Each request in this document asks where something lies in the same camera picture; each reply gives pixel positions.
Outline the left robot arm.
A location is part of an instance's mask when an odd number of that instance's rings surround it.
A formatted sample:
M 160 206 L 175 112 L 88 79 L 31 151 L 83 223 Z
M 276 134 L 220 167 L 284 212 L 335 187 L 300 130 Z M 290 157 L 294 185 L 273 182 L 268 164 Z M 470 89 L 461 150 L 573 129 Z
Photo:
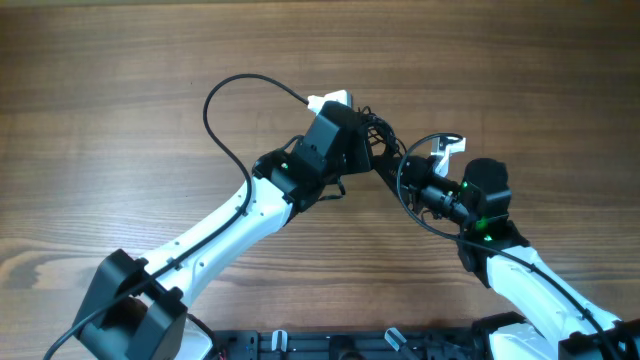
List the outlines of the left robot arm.
M 371 169 L 370 118 L 337 101 L 293 144 L 260 157 L 240 189 L 191 229 L 134 259 L 118 249 L 96 270 L 72 334 L 98 359 L 207 359 L 214 339 L 189 309 L 231 262 L 326 186 Z

